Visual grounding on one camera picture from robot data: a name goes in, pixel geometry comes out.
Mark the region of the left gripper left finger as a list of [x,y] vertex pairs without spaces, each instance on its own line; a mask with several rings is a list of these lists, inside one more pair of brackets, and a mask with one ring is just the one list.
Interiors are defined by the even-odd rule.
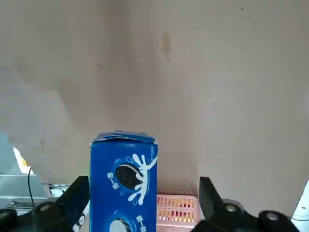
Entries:
[[15,209],[0,210],[2,232],[78,232],[90,208],[89,179],[79,176],[57,199],[42,202],[18,215]]

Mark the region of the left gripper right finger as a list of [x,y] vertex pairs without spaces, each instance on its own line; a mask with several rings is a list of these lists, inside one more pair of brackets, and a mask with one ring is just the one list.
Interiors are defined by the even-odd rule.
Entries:
[[297,232],[284,214],[261,211],[257,217],[234,203],[224,203],[209,177],[199,179],[199,204],[204,215],[194,232]]

